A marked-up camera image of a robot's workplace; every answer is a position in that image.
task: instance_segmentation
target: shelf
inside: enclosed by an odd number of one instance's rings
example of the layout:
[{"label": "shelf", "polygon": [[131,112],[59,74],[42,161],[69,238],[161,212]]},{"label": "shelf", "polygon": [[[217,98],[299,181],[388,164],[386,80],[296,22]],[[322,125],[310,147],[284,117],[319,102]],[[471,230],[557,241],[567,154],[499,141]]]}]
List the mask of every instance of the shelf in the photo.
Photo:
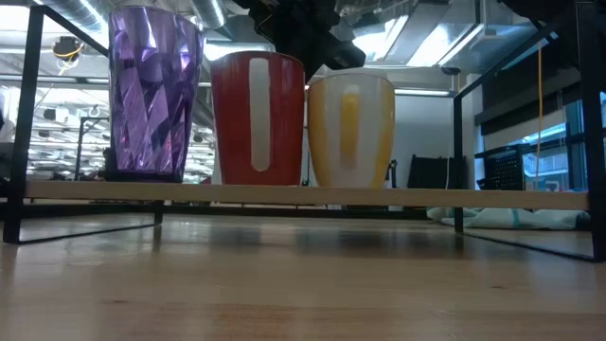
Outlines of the shelf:
[{"label": "shelf", "polygon": [[588,209],[587,193],[28,181],[27,198],[242,204]]}]

